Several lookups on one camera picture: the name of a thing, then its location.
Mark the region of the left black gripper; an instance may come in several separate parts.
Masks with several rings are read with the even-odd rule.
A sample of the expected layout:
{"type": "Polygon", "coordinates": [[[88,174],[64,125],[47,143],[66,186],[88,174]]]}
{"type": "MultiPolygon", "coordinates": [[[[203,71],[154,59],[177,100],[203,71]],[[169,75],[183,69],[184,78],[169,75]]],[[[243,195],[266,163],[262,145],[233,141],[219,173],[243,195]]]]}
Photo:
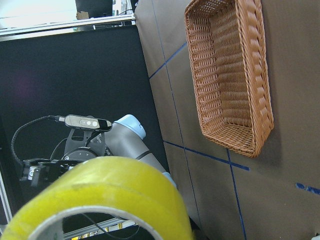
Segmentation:
{"type": "Polygon", "coordinates": [[[22,161],[21,181],[30,181],[32,187],[52,183],[76,165],[99,155],[89,147],[78,147],[61,159],[32,158],[22,161]]]}

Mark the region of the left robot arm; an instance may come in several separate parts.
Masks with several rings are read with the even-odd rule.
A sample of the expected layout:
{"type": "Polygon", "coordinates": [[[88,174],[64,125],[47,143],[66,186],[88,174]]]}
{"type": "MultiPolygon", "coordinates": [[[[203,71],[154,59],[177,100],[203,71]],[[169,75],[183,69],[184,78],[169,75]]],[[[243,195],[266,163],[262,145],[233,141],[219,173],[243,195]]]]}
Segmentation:
{"type": "Polygon", "coordinates": [[[50,120],[64,123],[70,133],[61,141],[65,145],[60,158],[32,158],[23,160],[21,181],[30,181],[33,187],[52,183],[75,166],[96,157],[119,156],[148,164],[172,180],[143,142],[146,132],[139,120],[127,114],[111,122],[93,116],[69,114],[49,116],[50,120]]]}

